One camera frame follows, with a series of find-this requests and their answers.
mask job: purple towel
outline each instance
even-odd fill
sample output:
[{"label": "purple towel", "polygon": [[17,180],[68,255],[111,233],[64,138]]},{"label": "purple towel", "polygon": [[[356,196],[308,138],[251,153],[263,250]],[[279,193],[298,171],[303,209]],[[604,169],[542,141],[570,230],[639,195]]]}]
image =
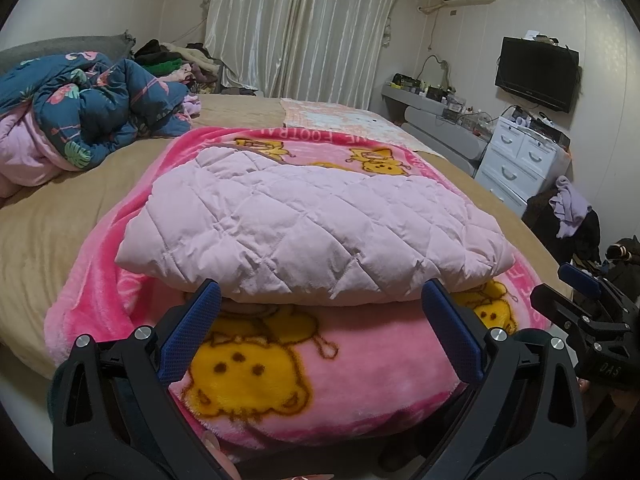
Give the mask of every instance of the purple towel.
[{"label": "purple towel", "polygon": [[549,200],[554,215],[560,220],[560,230],[557,238],[573,236],[580,227],[587,213],[591,211],[591,204],[583,197],[569,179],[564,175],[556,180],[558,194]]}]

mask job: drawer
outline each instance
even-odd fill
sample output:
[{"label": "drawer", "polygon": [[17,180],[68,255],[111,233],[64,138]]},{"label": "drawer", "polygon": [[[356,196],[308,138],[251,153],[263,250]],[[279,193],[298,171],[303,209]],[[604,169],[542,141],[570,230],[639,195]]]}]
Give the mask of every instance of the drawer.
[{"label": "drawer", "polygon": [[509,126],[499,121],[491,137],[491,144],[516,157],[524,137],[526,135],[515,126]]},{"label": "drawer", "polygon": [[519,218],[522,218],[527,208],[527,203],[512,190],[500,184],[492,173],[490,170],[485,171],[480,168],[478,174],[476,174],[476,180],[482,187],[488,189],[500,202],[516,213]]},{"label": "drawer", "polygon": [[517,156],[518,164],[532,169],[545,178],[555,158],[555,149],[529,136],[525,136]]},{"label": "drawer", "polygon": [[498,182],[516,192],[524,200],[538,194],[545,183],[542,176],[528,168],[516,165],[513,159],[508,158],[493,146],[487,150],[480,165],[481,170],[482,168],[491,170]]}]

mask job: curtain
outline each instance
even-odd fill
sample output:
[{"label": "curtain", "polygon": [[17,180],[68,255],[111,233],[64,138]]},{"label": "curtain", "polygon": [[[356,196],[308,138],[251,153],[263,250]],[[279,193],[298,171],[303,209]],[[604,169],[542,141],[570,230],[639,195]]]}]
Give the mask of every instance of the curtain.
[{"label": "curtain", "polygon": [[393,2],[211,0],[205,46],[226,84],[367,108]]}]

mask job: blue comforter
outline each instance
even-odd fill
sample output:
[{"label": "blue comforter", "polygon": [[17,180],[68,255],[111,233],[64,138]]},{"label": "blue comforter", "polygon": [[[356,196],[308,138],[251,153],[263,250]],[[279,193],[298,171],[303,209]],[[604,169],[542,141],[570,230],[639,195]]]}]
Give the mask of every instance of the blue comforter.
[{"label": "blue comforter", "polygon": [[31,100],[49,142],[76,168],[90,170],[140,137],[187,132],[187,93],[128,59],[113,64],[97,52],[76,52],[23,61],[0,77],[0,117]]}]

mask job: quilted stitching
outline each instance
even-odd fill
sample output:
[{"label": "quilted stitching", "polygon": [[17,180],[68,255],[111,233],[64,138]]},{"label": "quilted stitching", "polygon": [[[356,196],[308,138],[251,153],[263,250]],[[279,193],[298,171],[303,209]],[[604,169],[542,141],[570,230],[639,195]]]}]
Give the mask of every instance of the quilted stitching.
[{"label": "quilted stitching", "polygon": [[494,218],[423,176],[281,165],[213,147],[158,178],[145,210],[116,262],[181,290],[213,278],[236,301],[407,301],[430,278],[465,290],[513,265]]}]

